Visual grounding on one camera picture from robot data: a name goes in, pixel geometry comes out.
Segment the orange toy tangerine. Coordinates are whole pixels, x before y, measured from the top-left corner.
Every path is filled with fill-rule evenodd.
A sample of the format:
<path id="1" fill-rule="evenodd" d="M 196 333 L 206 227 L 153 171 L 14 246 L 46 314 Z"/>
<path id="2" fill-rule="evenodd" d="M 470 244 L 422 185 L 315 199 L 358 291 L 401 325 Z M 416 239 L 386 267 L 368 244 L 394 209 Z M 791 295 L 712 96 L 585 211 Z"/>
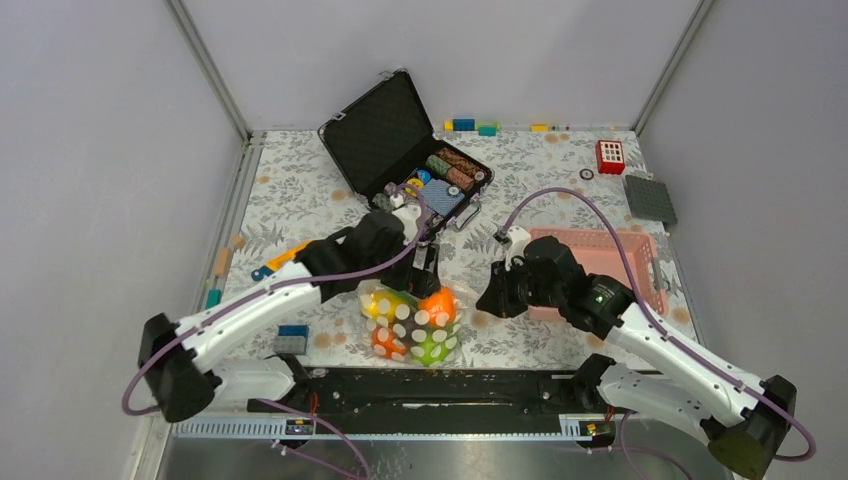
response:
<path id="1" fill-rule="evenodd" d="M 436 293 L 418 301 L 417 310 L 430 312 L 430 327 L 446 327 L 457 321 L 458 302 L 453 291 L 443 286 Z"/>

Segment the pink plastic basket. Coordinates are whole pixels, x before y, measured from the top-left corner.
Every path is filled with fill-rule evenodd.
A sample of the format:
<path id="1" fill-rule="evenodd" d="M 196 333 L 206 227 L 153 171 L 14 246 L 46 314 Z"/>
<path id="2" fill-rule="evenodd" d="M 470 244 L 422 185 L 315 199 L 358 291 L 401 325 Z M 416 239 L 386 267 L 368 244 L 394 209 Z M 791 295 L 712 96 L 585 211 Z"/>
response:
<path id="1" fill-rule="evenodd" d="M 533 228 L 529 233 L 533 239 L 555 237 L 571 249 L 587 273 L 608 275 L 631 287 L 624 261 L 606 230 Z M 654 239 L 646 233 L 623 231 L 618 231 L 618 236 L 645 302 L 655 313 L 666 315 L 670 310 L 668 294 Z"/>

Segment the dark purple toy plum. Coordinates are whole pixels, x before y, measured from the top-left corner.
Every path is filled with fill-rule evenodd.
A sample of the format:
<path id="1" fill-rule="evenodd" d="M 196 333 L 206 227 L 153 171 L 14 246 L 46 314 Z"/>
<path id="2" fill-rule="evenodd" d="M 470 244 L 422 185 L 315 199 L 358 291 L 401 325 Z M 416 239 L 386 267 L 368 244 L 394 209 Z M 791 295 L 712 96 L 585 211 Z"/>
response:
<path id="1" fill-rule="evenodd" d="M 401 337 L 411 337 L 416 330 L 424 330 L 430 326 L 431 315 L 427 310 L 417 310 L 406 318 L 395 321 L 393 330 Z"/>

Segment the clear zip top bag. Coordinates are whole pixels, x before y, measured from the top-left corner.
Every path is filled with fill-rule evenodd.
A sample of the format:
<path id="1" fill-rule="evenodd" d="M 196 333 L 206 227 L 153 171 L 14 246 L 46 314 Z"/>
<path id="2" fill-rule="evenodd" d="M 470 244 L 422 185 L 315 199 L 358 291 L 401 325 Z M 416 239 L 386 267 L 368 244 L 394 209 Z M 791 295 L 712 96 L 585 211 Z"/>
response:
<path id="1" fill-rule="evenodd" d="M 468 293 L 450 284 L 418 297 L 369 281 L 357 296 L 365 352 L 416 367 L 446 366 L 459 352 L 474 312 Z"/>

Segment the orange toy pumpkin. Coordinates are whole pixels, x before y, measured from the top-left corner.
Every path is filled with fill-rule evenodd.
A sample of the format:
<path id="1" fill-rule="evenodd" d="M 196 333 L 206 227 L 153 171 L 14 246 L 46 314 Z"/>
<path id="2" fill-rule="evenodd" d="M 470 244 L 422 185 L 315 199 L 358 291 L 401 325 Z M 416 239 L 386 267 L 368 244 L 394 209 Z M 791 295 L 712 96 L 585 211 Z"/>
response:
<path id="1" fill-rule="evenodd" d="M 408 348 L 389 328 L 378 326 L 371 336 L 371 350 L 378 357 L 405 362 Z"/>

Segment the yellow toy mango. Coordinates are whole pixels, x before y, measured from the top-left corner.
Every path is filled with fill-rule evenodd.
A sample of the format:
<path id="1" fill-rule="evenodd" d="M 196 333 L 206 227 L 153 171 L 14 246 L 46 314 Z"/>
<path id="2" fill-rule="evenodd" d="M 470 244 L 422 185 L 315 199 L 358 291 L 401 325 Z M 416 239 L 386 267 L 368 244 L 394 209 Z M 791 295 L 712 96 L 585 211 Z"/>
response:
<path id="1" fill-rule="evenodd" d="M 388 323 L 407 319 L 414 310 L 413 303 L 391 290 L 374 290 L 359 295 L 361 313 L 377 321 L 384 318 Z"/>

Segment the green toy apple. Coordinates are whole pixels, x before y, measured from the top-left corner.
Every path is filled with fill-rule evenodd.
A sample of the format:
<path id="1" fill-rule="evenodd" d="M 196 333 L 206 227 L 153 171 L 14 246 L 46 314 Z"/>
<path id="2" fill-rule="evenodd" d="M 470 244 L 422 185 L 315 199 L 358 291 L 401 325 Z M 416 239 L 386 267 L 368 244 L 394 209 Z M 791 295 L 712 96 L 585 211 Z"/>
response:
<path id="1" fill-rule="evenodd" d="M 440 365 L 459 345 L 458 326 L 416 328 L 408 335 L 409 355 L 425 367 Z"/>

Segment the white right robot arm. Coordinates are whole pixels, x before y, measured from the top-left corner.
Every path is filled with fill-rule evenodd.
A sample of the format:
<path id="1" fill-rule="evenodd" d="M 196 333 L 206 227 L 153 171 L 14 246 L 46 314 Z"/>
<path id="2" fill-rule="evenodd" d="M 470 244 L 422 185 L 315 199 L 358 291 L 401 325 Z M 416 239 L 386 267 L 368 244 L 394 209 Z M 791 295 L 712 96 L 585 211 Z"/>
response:
<path id="1" fill-rule="evenodd" d="M 651 380 L 593 354 L 572 379 L 579 407 L 649 415 L 701 442 L 735 474 L 764 478 L 790 430 L 793 383 L 780 375 L 762 379 L 681 335 L 630 287 L 586 272 L 554 236 L 532 238 L 512 228 L 495 237 L 506 254 L 492 263 L 477 310 L 514 318 L 533 308 L 555 309 L 572 327 L 640 357 L 666 377 Z"/>

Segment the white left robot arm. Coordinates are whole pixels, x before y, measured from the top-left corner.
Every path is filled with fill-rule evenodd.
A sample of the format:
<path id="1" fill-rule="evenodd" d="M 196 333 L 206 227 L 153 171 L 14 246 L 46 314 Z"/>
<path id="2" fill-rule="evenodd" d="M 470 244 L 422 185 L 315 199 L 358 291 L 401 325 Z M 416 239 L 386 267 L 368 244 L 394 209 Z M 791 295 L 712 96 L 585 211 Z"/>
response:
<path id="1" fill-rule="evenodd" d="M 381 280 L 397 290 L 421 282 L 426 275 L 413 261 L 424 232 L 418 206 L 370 212 L 353 227 L 309 242 L 236 297 L 177 321 L 163 313 L 149 318 L 142 327 L 138 371 L 121 400 L 124 413 L 159 412 L 178 423 L 223 393 L 236 401 L 267 398 L 288 411 L 301 409 L 311 387 L 286 362 L 228 374 L 220 362 L 275 321 L 352 292 L 365 280 Z"/>

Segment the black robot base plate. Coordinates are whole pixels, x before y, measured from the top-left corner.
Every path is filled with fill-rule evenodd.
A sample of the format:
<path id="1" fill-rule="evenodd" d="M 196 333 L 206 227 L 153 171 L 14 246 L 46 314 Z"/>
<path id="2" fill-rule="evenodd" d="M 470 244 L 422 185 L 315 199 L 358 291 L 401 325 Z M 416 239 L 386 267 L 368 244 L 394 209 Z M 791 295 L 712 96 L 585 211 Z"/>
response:
<path id="1" fill-rule="evenodd" d="M 570 371 L 312 368 L 280 404 L 348 435 L 553 434 L 563 415 L 605 420 L 609 406 Z"/>

